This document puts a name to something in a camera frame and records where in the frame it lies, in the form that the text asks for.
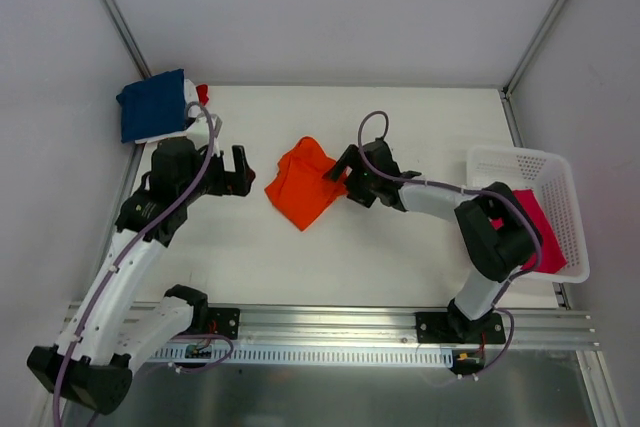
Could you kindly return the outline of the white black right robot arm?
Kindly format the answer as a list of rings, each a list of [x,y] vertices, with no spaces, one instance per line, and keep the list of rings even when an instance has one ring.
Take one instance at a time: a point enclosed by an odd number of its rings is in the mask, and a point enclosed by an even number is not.
[[[401,171],[381,138],[351,144],[324,175],[344,184],[348,199],[369,208],[375,201],[400,212],[426,214],[456,224],[473,265],[464,286],[443,312],[418,314],[419,342],[492,343],[495,305],[527,262],[540,261],[543,238],[514,192],[495,181],[465,189]]]

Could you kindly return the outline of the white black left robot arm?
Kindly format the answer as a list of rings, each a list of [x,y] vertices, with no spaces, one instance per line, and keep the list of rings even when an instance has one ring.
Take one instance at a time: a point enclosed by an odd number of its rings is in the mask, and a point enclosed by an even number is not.
[[[208,297],[191,287],[169,288],[133,327],[124,321],[139,287],[203,196],[247,196],[255,179],[245,149],[232,148],[234,168],[222,154],[186,137],[164,140],[151,167],[120,208],[111,245],[80,307],[51,346],[36,346],[27,366],[56,402],[66,400],[98,415],[114,412],[135,374],[175,337],[212,337]]]

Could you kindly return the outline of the orange t shirt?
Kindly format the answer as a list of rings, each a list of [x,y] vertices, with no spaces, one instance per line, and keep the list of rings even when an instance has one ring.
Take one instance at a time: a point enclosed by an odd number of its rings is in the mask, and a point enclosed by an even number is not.
[[[299,231],[306,230],[337,198],[347,194],[346,175],[325,178],[336,164],[312,137],[302,137],[278,161],[264,191],[271,204]]]

